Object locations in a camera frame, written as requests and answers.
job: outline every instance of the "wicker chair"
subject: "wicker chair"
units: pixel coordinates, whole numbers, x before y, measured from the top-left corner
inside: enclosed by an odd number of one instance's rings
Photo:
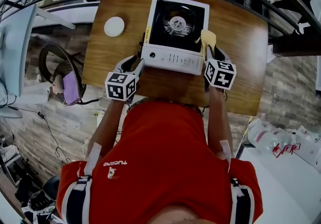
[[[54,55],[58,56],[59,58],[63,59],[64,61],[59,63],[57,68],[55,69],[54,74],[51,74],[47,68],[47,56],[48,53],[51,52]],[[53,83],[57,75],[61,75],[62,77],[69,74],[71,71],[74,72],[76,83],[78,87],[78,95],[79,98],[73,101],[71,104],[66,104],[64,93],[58,93],[56,94],[56,97],[59,102],[61,102],[64,105],[75,105],[75,104],[89,104],[95,101],[99,101],[99,99],[91,100],[88,102],[83,102],[81,98],[83,97],[86,85],[81,82],[82,78],[82,71],[83,71],[83,63],[80,62],[75,58],[75,55],[70,55],[66,52],[64,48],[62,48],[60,45],[56,44],[47,44],[45,45],[39,55],[39,70],[40,73],[44,76],[46,80],[48,80],[50,83]]]

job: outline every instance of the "white cube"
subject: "white cube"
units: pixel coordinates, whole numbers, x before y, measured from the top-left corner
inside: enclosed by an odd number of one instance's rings
[[[206,62],[204,75],[211,86],[230,90],[236,76],[236,66],[224,61],[209,59]]]
[[[107,98],[120,101],[128,100],[136,92],[135,79],[135,75],[109,72],[105,80]]]

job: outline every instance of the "purple cloth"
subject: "purple cloth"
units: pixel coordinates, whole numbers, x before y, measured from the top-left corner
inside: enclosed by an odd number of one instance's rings
[[[66,104],[69,105],[73,103],[75,100],[79,99],[75,73],[71,71],[69,74],[64,76],[62,82],[64,83],[64,97],[66,100]]]

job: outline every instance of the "red t-shirt sleeve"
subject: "red t-shirt sleeve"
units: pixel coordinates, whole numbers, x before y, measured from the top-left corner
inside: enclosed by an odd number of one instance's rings
[[[237,178],[240,185],[246,185],[252,189],[255,200],[253,218],[253,222],[255,222],[263,213],[263,203],[261,190],[252,163],[232,159],[229,174],[231,177]]]
[[[57,194],[57,201],[56,201],[56,208],[61,216],[61,205],[62,201],[64,199],[64,195],[73,182],[76,182],[78,180],[79,176],[84,175],[84,168],[86,166],[86,162],[84,161],[78,161],[78,162],[72,162],[69,164],[66,164],[61,169],[60,174],[60,182],[59,182],[59,188],[58,188],[58,194]]]

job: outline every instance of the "red shirt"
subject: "red shirt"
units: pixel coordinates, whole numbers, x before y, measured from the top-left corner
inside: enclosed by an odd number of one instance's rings
[[[68,186],[83,175],[86,162],[61,171],[57,209]],[[192,109],[145,102],[125,118],[118,144],[93,170],[89,222],[146,223],[170,204],[184,205],[200,218],[230,222],[230,177],[251,187],[256,220],[263,212],[253,165],[220,160],[207,147],[202,118]]]

